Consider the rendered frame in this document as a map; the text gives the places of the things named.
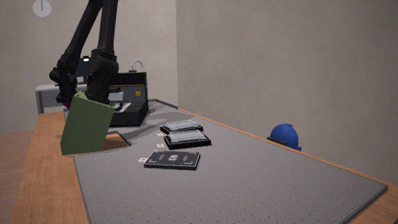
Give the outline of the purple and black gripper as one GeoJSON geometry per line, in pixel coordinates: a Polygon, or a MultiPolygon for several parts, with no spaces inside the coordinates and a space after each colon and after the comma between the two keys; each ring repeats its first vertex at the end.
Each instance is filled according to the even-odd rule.
{"type": "Polygon", "coordinates": [[[59,89],[60,93],[56,97],[57,103],[62,103],[69,110],[73,95],[76,94],[77,92],[75,92],[74,94],[72,93],[71,84],[65,86],[64,88],[59,87],[59,89]]]}

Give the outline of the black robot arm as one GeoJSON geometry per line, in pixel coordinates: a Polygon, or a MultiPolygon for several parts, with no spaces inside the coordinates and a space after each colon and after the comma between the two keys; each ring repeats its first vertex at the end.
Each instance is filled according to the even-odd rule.
{"type": "Polygon", "coordinates": [[[119,71],[113,47],[117,4],[118,0],[89,0],[69,46],[57,62],[57,68],[53,67],[49,73],[50,79],[60,87],[71,84],[72,93],[76,92],[77,78],[69,77],[69,74],[75,74],[82,48],[102,8],[98,46],[92,50],[87,66],[88,72],[92,73],[94,78],[84,94],[89,100],[107,105],[110,102],[108,97],[111,78],[115,78],[119,71]]]}

